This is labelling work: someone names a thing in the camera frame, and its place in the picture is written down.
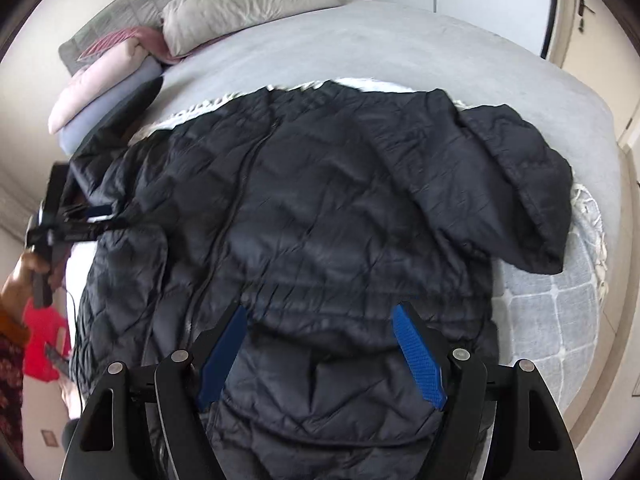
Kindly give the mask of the left hand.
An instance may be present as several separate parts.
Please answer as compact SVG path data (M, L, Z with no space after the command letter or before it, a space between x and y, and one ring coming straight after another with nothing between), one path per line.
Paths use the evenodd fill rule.
M1 312L22 324L27 301L32 296L34 274L48 274L50 270L50 264L42 257L34 252L23 252L2 287Z

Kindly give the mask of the left forearm patterned sleeve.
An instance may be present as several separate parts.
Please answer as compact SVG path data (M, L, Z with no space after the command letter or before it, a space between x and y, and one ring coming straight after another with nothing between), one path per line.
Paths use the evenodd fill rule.
M0 425L13 452L24 462L23 382L25 346L29 330L1 312L0 339Z

